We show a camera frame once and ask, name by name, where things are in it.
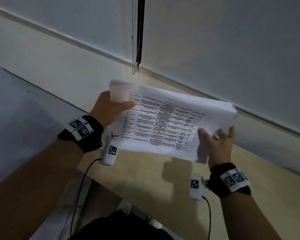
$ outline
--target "wire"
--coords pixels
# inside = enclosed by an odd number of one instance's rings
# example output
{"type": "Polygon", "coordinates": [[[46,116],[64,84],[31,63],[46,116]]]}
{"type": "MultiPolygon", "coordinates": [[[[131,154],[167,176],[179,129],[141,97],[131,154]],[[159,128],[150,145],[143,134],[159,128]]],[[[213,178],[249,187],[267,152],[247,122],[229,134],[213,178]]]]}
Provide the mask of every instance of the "wire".
{"type": "Polygon", "coordinates": [[[84,178],[86,177],[90,167],[92,166],[92,164],[96,161],[100,161],[101,158],[98,158],[98,159],[95,159],[93,160],[93,162],[88,166],[86,172],[84,173],[84,176],[82,177],[82,180],[81,180],[81,184],[80,184],[80,187],[79,187],[79,191],[78,191],[78,195],[77,195],[77,201],[75,203],[75,206],[74,206],[74,212],[73,212],[73,216],[72,216],[72,220],[71,220],[71,225],[70,225],[70,237],[72,237],[72,225],[73,225],[73,220],[75,218],[75,214],[76,214],[76,209],[77,209],[77,205],[78,205],[78,202],[79,202],[79,196],[80,196],[80,192],[81,192],[81,188],[82,188],[82,185],[84,183],[84,178]]]}
{"type": "Polygon", "coordinates": [[[211,231],[211,209],[210,209],[210,204],[209,204],[207,198],[204,196],[202,196],[202,198],[204,198],[207,201],[208,207],[209,207],[209,234],[208,234],[208,240],[209,240],[210,239],[210,231],[211,231]]]}

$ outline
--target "forearm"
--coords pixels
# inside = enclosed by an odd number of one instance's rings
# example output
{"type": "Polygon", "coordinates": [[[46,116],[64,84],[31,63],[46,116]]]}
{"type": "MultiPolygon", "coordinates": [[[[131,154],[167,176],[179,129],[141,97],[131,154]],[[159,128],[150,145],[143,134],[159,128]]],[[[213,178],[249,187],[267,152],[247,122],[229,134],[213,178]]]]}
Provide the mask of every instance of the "forearm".
{"type": "Polygon", "coordinates": [[[251,195],[233,192],[220,201],[230,240],[281,239],[251,195]]]}
{"type": "Polygon", "coordinates": [[[29,239],[76,173],[83,151],[56,139],[0,183],[0,239],[29,239]]]}

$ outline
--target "person's left hand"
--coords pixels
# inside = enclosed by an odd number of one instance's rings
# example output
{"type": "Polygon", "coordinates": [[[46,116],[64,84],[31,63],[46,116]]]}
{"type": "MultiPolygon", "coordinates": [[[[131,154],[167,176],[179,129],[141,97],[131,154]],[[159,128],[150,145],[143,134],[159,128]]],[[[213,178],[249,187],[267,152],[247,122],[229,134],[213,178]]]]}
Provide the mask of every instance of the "person's left hand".
{"type": "Polygon", "coordinates": [[[89,115],[94,117],[103,128],[106,128],[114,122],[120,113],[133,108],[135,105],[136,103],[134,101],[123,103],[113,102],[110,100],[110,91],[105,91],[100,93],[89,115]]]}

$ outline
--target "stack of paper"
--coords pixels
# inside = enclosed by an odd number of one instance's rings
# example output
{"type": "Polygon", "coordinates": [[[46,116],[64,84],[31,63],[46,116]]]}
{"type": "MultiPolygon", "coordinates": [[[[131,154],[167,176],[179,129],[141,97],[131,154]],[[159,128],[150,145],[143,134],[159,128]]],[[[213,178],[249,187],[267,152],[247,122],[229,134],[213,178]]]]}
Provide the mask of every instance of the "stack of paper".
{"type": "Polygon", "coordinates": [[[198,161],[198,129],[210,135],[238,117],[233,104],[122,80],[110,82],[115,102],[134,100],[136,106],[109,126],[120,149],[170,155],[198,161]]]}

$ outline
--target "black vertical gap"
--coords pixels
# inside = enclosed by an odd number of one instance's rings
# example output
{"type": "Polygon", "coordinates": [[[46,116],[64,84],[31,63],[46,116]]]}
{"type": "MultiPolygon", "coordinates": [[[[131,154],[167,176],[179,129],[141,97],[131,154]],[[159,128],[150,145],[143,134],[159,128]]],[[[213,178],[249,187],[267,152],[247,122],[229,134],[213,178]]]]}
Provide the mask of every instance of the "black vertical gap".
{"type": "Polygon", "coordinates": [[[145,16],[145,0],[138,0],[138,28],[137,28],[137,37],[136,37],[136,45],[139,45],[139,53],[136,56],[136,61],[138,62],[138,64],[141,63],[144,16],[145,16]]]}

